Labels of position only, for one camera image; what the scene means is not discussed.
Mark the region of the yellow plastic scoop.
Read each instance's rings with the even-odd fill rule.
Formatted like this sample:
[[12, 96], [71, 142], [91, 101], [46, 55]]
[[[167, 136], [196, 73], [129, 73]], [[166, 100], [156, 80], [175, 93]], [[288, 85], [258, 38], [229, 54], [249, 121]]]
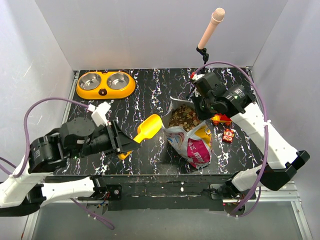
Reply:
[[[137, 135], [133, 138], [134, 141], [140, 144], [144, 140], [152, 139], [161, 129], [162, 120], [161, 117], [157, 114], [152, 114], [146, 120], [144, 120], [137, 128]], [[125, 154], [118, 154], [120, 160], [125, 160], [132, 151]]]

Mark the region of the cat food bag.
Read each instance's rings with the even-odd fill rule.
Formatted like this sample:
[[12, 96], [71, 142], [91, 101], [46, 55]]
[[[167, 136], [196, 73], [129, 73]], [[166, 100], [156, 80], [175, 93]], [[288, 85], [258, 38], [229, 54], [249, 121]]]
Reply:
[[199, 120], [192, 102], [170, 97], [168, 112], [161, 118], [168, 143], [196, 169], [212, 160], [212, 134], [205, 121]]

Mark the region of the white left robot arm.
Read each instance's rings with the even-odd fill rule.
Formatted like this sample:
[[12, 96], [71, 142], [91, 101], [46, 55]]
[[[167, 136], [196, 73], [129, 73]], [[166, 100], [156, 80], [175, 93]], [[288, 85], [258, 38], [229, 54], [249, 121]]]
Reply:
[[0, 184], [0, 215], [27, 216], [49, 203], [70, 198], [101, 200], [106, 196], [108, 186], [100, 175], [58, 184], [44, 180], [64, 168], [69, 160], [100, 152], [124, 154], [139, 147], [140, 144], [127, 136], [116, 121], [98, 127], [83, 117], [65, 122], [30, 144], [21, 176], [10, 176]]

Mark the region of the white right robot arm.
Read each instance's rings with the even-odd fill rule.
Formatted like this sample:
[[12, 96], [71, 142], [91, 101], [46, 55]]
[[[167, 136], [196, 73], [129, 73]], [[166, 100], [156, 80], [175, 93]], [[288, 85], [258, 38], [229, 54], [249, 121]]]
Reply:
[[263, 152], [260, 166], [233, 174], [220, 187], [228, 197], [237, 199], [245, 191], [252, 194], [257, 187], [277, 191], [310, 159], [306, 150], [297, 150], [277, 132], [242, 85], [226, 88], [222, 84], [204, 82], [194, 86], [196, 94], [192, 101], [201, 120], [215, 113], [226, 115]]

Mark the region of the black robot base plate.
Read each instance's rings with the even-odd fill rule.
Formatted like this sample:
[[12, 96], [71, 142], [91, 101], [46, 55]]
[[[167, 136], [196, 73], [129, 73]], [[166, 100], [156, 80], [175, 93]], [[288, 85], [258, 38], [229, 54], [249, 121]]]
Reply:
[[228, 184], [231, 175], [100, 175], [95, 179], [100, 192], [83, 201], [107, 204], [109, 211], [209, 209], [223, 211], [223, 201], [238, 204], [248, 190]]

